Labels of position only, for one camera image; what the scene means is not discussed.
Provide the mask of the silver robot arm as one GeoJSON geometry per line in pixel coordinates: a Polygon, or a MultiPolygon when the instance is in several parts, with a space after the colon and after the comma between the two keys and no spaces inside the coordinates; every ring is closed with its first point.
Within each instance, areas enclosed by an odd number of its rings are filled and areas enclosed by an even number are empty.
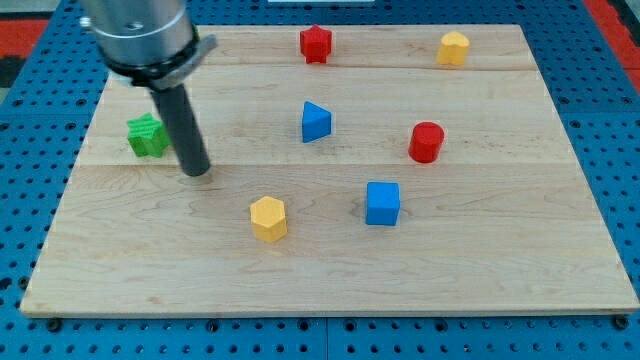
{"type": "Polygon", "coordinates": [[[107,67],[131,85],[164,91],[182,85],[217,47],[202,37],[184,0],[82,0],[107,67]]]}

